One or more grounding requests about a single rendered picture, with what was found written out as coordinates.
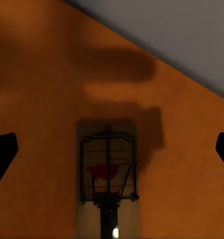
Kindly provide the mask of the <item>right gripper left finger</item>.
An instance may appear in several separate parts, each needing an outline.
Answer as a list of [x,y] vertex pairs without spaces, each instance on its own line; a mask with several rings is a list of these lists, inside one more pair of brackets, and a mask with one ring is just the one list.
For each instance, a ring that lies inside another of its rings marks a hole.
[[0,136],[0,180],[4,176],[12,160],[18,153],[18,143],[15,133]]

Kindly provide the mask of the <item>mousetrap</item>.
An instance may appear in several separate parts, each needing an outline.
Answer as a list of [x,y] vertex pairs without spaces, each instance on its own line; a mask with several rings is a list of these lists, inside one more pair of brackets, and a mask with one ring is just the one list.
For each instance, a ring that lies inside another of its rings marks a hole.
[[76,125],[76,239],[141,239],[136,124]]

